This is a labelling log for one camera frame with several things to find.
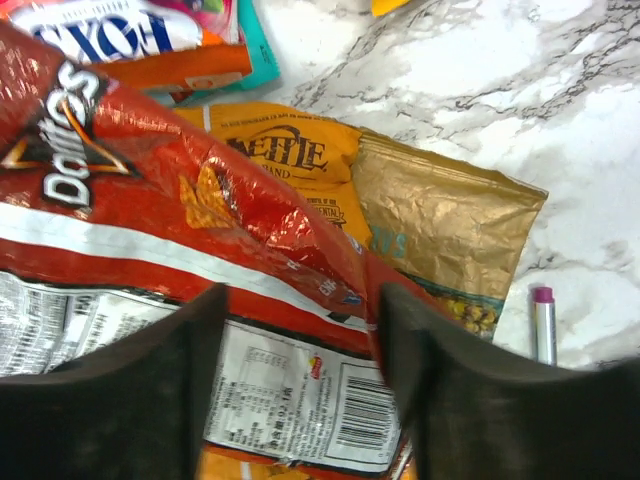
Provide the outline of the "green Fox's candy bag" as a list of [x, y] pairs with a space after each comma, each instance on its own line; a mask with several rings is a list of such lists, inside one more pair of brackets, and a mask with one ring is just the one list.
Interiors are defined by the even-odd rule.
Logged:
[[150, 93], [150, 96], [165, 106], [198, 104], [210, 97], [236, 92], [245, 92], [262, 87], [280, 77], [276, 57], [269, 45], [259, 17], [251, 0], [236, 1], [239, 39], [247, 47], [252, 72], [230, 85], [194, 92]]

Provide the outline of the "pink marker pen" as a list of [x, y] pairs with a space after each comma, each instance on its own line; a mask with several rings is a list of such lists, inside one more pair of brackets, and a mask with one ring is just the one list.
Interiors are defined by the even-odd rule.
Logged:
[[553, 290], [547, 286], [532, 289], [534, 352], [540, 363], [557, 364], [556, 315]]

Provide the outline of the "yellow M&M's bag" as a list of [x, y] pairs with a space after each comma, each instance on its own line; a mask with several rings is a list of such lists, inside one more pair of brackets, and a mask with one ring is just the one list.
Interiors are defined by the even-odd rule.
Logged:
[[371, 0], [371, 13], [374, 17], [383, 17], [408, 5], [411, 0]]

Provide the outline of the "orange white snack packet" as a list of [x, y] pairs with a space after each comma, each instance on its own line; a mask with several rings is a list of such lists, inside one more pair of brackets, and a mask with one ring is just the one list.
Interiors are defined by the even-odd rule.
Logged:
[[4, 1], [1, 17], [141, 90], [209, 90], [252, 71], [234, 1]]

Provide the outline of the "red white chips bag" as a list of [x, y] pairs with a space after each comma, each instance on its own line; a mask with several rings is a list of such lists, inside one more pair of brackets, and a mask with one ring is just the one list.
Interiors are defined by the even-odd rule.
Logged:
[[206, 437], [232, 282], [177, 238], [178, 178], [215, 138], [10, 25], [1, 28], [1, 380], [46, 374], [228, 290], [199, 474], [228, 453]]

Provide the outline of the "orange chips bag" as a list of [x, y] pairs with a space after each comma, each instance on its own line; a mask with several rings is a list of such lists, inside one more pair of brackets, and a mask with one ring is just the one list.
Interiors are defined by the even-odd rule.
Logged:
[[233, 287], [207, 439], [272, 460], [254, 479], [391, 478], [404, 441], [369, 330], [395, 273], [367, 250], [358, 132], [268, 103], [182, 116], [215, 148], [179, 175], [177, 238]]

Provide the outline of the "gold crispy snack bag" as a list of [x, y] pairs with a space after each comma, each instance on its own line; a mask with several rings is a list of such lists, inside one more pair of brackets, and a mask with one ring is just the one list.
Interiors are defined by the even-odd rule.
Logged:
[[368, 129], [352, 174], [371, 250], [491, 339], [547, 192]]

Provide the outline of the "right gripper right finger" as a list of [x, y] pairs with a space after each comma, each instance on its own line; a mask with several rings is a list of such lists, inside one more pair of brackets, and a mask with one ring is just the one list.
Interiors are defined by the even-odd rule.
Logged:
[[639, 362], [548, 366], [501, 349], [404, 287], [379, 302], [383, 376], [421, 479], [635, 479]]

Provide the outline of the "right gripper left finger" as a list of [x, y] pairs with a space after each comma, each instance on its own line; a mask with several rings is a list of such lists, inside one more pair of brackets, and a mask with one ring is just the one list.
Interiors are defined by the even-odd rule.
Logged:
[[193, 479], [228, 290], [41, 375], [1, 380], [4, 479]]

